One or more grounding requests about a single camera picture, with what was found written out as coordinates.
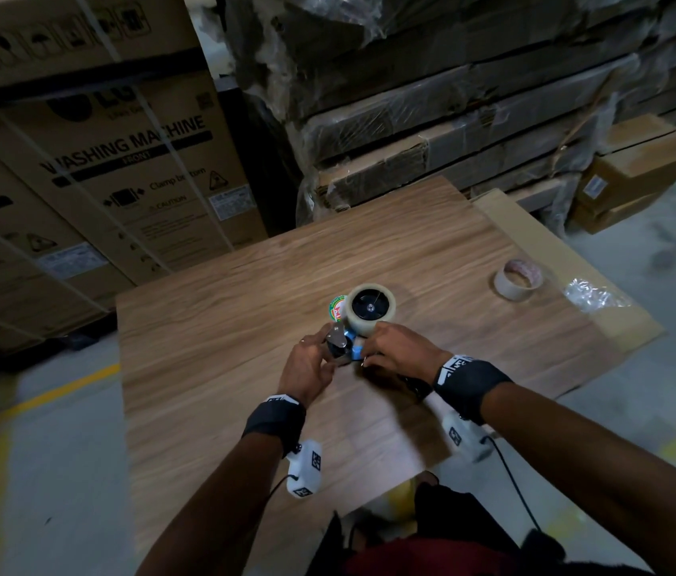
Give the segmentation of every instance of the warehouse floor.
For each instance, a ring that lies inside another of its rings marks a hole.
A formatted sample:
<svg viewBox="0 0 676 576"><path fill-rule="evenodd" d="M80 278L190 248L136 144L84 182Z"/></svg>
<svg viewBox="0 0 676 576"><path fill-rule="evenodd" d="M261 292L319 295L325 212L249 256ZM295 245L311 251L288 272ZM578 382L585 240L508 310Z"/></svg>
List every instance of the warehouse floor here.
<svg viewBox="0 0 676 576"><path fill-rule="evenodd" d="M648 211L570 243L669 335L561 401L676 464L676 186ZM110 336L0 381L1 575L134 572L117 360ZM500 444L539 523L571 558L643 565ZM434 471L475 493L515 539L530 529L497 457L452 458Z"/></svg>

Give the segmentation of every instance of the box label sticker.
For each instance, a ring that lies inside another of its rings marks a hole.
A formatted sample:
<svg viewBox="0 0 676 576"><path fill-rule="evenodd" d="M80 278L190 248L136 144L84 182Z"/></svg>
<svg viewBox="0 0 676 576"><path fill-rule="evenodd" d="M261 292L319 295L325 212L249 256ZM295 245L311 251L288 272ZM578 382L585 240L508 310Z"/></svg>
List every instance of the box label sticker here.
<svg viewBox="0 0 676 576"><path fill-rule="evenodd" d="M46 273L62 281L108 264L106 257L89 242L40 256L37 262Z"/></svg>
<svg viewBox="0 0 676 576"><path fill-rule="evenodd" d="M609 183L604 178L594 176L591 178L591 181L588 183L588 185L583 188L582 192L592 200L596 200L596 198L598 198L602 193L602 190L604 190L608 185Z"/></svg>
<svg viewBox="0 0 676 576"><path fill-rule="evenodd" d="M228 220L247 212L247 210L258 207L255 203L255 198L253 198L253 192L247 183L228 192L211 196L209 203L213 205L213 210L218 214L218 218L221 221Z"/></svg>

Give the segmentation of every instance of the wooden table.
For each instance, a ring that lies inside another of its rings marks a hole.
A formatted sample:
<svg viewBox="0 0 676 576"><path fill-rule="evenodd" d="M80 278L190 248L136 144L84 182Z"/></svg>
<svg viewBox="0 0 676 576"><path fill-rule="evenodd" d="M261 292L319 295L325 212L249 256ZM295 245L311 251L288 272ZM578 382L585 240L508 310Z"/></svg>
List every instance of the wooden table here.
<svg viewBox="0 0 676 576"><path fill-rule="evenodd" d="M139 550L274 393L292 346L328 321L335 296L360 283L379 282L396 295L396 321L453 352L490 360L547 396L614 367L622 354L551 286L523 303L491 290L495 271L521 256L455 188L434 178L123 295ZM426 405L373 386L351 366L338 370L302 434L322 443L323 489L303 501L285 490L272 498L251 562L293 550L333 510L350 512L447 458L437 418L447 407L437 396Z"/></svg>

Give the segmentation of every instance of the clear plastic bag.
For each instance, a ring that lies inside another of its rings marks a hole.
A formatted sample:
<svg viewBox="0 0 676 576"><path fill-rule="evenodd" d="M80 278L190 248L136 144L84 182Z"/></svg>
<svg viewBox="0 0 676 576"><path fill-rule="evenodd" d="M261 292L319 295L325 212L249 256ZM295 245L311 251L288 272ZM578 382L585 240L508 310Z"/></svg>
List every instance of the clear plastic bag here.
<svg viewBox="0 0 676 576"><path fill-rule="evenodd" d="M573 279L564 296L583 313L591 314L607 307L631 307L631 299L606 287L596 287L585 279Z"/></svg>

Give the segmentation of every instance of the black wristband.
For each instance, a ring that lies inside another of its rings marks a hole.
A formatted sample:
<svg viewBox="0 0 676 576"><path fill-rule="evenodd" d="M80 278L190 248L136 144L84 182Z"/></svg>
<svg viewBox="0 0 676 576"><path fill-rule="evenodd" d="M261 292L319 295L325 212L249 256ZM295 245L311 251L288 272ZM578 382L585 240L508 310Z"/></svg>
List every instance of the black wristband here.
<svg viewBox="0 0 676 576"><path fill-rule="evenodd" d="M278 436L282 441L283 458L295 450L305 423L304 406L286 394L269 396L247 418L242 437L251 432Z"/></svg>
<svg viewBox="0 0 676 576"><path fill-rule="evenodd" d="M453 356L439 370L434 390L462 418L485 424L481 417L481 402L492 388L501 382L513 382L501 370L468 356Z"/></svg>

